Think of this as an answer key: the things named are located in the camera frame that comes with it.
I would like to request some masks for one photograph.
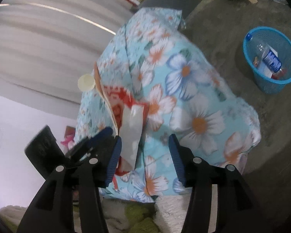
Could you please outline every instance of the light strip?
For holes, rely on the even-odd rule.
[[[78,16],[78,15],[72,14],[72,13],[70,13],[70,12],[68,12],[68,11],[61,10],[61,9],[58,9],[58,8],[55,8],[55,7],[52,7],[52,6],[48,6],[48,5],[44,5],[44,4],[39,4],[39,3],[14,3],[14,4],[2,3],[2,4],[0,4],[0,7],[3,7],[3,6],[9,6],[9,5],[33,5],[33,6],[38,6],[38,7],[41,7],[41,8],[46,8],[46,9],[50,9],[50,10],[55,10],[55,11],[58,11],[58,12],[61,12],[61,13],[67,14],[67,15],[74,16],[74,17],[76,17],[76,18],[78,18],[78,19],[81,19],[81,20],[83,20],[83,21],[85,21],[85,22],[87,22],[87,23],[90,23],[90,24],[92,24],[92,25],[94,25],[94,26],[99,27],[100,29],[103,29],[103,30],[105,30],[105,31],[107,31],[107,32],[109,32],[109,33],[115,35],[115,32],[114,32],[114,31],[111,31],[110,29],[108,29],[108,28],[106,28],[106,27],[103,27],[103,26],[100,25],[100,24],[97,24],[97,23],[95,23],[95,22],[93,22],[93,21],[90,21],[90,20],[84,18],[84,17],[81,17],[81,16]]]

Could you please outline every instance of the light blue floral cloth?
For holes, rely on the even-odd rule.
[[[97,61],[104,85],[120,86],[149,103],[136,169],[115,175],[103,194],[153,202],[185,190],[168,149],[175,133],[211,165],[243,171],[247,152],[261,139],[258,115],[236,98],[202,52],[177,31],[181,11],[144,8],[124,25]],[[105,104],[93,89],[84,93],[75,142],[112,127]]]

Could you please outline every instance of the plastic basket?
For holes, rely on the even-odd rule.
[[[257,27],[249,31],[253,37],[257,37],[278,52],[278,58],[282,62],[282,66],[287,69],[287,73],[280,79],[274,80],[266,77],[260,73],[253,65],[256,54],[252,48],[249,47],[246,38],[243,42],[244,56],[250,65],[255,81],[258,87],[267,94],[276,94],[280,92],[286,84],[291,82],[291,41],[280,31],[270,27]]]

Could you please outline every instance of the beige curtain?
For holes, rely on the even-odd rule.
[[[122,0],[3,0],[0,78],[80,103],[77,80],[132,16],[128,7]]]

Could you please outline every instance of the water bottle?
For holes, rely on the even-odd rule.
[[[265,43],[263,40],[252,37],[250,33],[247,34],[246,40],[252,46],[255,51],[255,54],[262,60],[266,66],[272,71],[274,74],[281,74],[283,70],[281,69],[281,62],[278,57],[273,53],[270,49],[269,45]]]

